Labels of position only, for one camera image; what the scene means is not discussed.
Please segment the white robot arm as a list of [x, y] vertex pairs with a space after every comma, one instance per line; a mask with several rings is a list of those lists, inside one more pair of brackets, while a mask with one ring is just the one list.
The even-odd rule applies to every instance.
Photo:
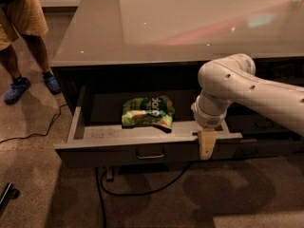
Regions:
[[198, 72], [200, 95], [191, 105], [198, 133], [199, 155], [208, 160], [216, 144], [216, 128], [224, 121], [233, 103], [304, 136], [304, 88], [256, 76], [256, 65], [246, 54], [212, 60]]

